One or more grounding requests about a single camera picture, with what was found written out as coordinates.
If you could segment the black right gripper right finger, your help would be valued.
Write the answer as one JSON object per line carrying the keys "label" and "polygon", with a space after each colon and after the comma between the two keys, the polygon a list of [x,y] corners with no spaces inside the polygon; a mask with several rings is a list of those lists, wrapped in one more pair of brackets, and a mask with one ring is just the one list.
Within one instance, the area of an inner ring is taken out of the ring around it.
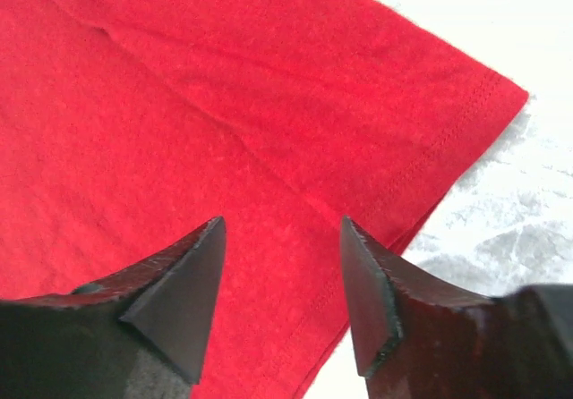
{"label": "black right gripper right finger", "polygon": [[348,217],[340,255],[356,367],[371,398],[571,397],[570,285],[473,293]]}

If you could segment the dark red t shirt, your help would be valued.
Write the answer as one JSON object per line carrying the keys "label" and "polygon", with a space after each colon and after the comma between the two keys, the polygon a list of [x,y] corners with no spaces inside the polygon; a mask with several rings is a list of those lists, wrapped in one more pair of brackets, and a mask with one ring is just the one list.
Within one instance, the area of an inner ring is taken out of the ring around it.
{"label": "dark red t shirt", "polygon": [[527,101],[374,0],[1,0],[1,294],[214,216],[199,398],[300,398],[346,332],[339,226],[402,251]]}

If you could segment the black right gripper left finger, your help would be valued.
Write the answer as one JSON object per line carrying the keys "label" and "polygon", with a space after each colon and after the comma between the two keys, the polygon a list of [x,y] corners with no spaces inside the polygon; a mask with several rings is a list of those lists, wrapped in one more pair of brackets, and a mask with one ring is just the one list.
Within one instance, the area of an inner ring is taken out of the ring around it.
{"label": "black right gripper left finger", "polygon": [[71,293],[2,301],[2,397],[189,397],[201,378],[225,250],[217,216]]}

